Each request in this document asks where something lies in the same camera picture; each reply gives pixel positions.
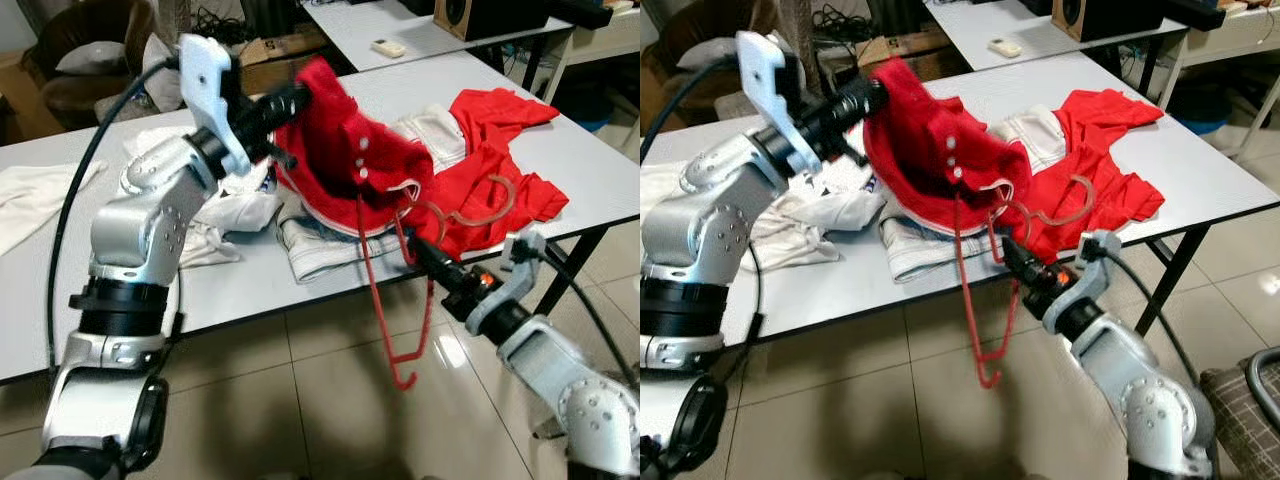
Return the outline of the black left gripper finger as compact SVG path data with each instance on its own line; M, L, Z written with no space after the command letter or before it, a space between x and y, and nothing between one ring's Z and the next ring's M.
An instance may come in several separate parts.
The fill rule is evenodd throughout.
M838 87L822 105L822 129L845 132L881 110L890 92L878 79L860 76Z
M259 99L259 133L269 134L287 125L312 101L305 84L285 84Z

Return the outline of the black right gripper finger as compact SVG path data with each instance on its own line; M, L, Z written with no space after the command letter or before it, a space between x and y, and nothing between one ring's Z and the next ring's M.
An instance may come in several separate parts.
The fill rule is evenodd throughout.
M1033 252L1020 246L1012 237L1001 237L1001 259L1005 268L1024 285L1034 285L1039 275L1039 261Z
M410 257L416 269L431 282L447 285L447 253L417 237L407 241Z

